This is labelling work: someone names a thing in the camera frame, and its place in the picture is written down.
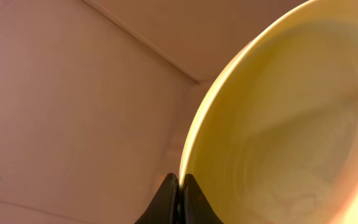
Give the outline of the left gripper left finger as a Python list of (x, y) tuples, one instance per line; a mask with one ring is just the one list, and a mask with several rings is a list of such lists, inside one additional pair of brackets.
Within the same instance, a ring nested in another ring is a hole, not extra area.
[(167, 174), (145, 212), (135, 224), (177, 224), (178, 188), (176, 175)]

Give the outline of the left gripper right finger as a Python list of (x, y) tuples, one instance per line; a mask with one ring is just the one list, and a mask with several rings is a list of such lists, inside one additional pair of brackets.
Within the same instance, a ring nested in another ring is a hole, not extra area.
[(181, 191), (181, 223), (223, 224), (210, 206), (193, 174), (187, 174)]

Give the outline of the yellow plate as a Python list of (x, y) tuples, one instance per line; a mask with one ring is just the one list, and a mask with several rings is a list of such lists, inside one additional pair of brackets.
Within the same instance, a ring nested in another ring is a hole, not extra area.
[(223, 223), (358, 223), (358, 1), (307, 1), (208, 90), (179, 184)]

